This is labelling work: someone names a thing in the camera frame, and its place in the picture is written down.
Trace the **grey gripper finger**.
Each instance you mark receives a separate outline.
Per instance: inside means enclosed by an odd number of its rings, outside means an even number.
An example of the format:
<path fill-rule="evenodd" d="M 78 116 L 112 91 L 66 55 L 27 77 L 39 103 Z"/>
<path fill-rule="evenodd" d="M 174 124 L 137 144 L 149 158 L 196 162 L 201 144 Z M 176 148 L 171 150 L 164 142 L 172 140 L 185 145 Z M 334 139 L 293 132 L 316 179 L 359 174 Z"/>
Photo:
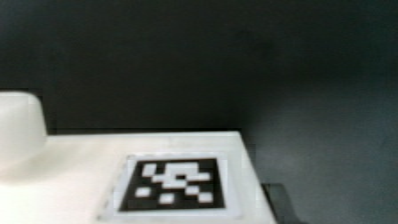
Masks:
<path fill-rule="evenodd" d="M 281 183 L 263 183 L 261 188 L 270 203 L 270 209 L 277 224 L 307 224 L 295 214 L 292 199 L 284 185 Z"/>

